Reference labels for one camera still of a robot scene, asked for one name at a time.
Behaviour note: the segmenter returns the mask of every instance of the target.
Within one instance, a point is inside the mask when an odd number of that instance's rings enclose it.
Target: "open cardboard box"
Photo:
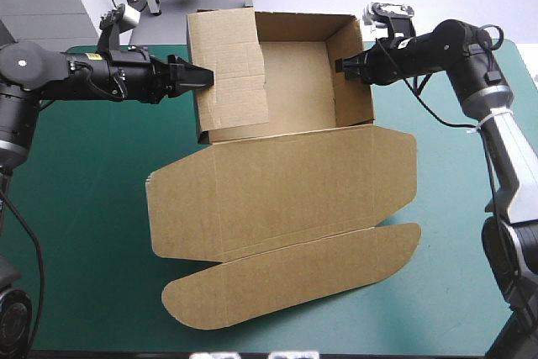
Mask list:
[[[416,194],[412,135],[374,120],[368,86],[335,60],[362,47],[348,15],[188,16],[196,94],[212,145],[146,184],[158,256],[221,262],[170,282],[176,319],[217,329],[389,277],[419,243],[416,224],[375,227]]]

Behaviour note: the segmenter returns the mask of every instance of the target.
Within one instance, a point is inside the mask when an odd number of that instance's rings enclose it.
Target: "box flap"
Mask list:
[[[214,86],[198,90],[202,131],[260,124],[269,120],[263,56],[253,8],[187,16],[193,64],[215,74]]]
[[[416,143],[374,125],[220,143],[146,190],[157,255],[232,261],[378,224],[416,194]]]
[[[335,94],[336,125],[349,126],[374,120],[372,91],[360,80],[346,80],[335,62],[363,51],[359,22],[353,19],[327,40],[327,53]]]
[[[260,42],[325,42],[354,20],[349,14],[256,12]]]
[[[183,324],[213,330],[379,282],[412,256],[420,227],[355,230],[217,265],[170,282],[162,293]]]

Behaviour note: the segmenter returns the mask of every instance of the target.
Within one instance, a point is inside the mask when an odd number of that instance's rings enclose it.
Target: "white drawer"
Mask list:
[[[0,0],[0,16],[85,12],[81,0]]]
[[[98,37],[86,14],[2,16],[16,40]]]

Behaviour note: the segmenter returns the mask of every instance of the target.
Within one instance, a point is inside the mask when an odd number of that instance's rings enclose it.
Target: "green mat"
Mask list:
[[[155,45],[159,57],[184,45]],[[514,44],[498,60],[514,111],[538,145],[538,93]],[[445,119],[465,120],[443,74],[424,99]],[[375,87],[377,124],[412,133],[419,148],[417,198],[387,223],[416,221],[412,261],[384,282],[253,319],[192,330],[161,305],[171,280],[207,263],[161,259],[150,246],[145,179],[199,150],[192,94],[152,106],[58,102],[43,112],[12,199],[40,236],[47,275],[36,348],[116,351],[270,351],[481,354],[509,316],[480,243],[489,200],[478,135],[437,124],[402,84]],[[2,253],[37,294],[32,245],[12,216]]]

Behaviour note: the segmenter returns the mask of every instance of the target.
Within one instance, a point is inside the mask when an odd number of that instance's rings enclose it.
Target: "box lid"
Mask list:
[[[146,191],[158,256],[233,261],[378,224],[416,194],[416,143],[371,124],[224,142]]]
[[[419,243],[417,224],[355,230],[217,265],[168,283],[162,302],[183,324],[213,330],[379,282]]]

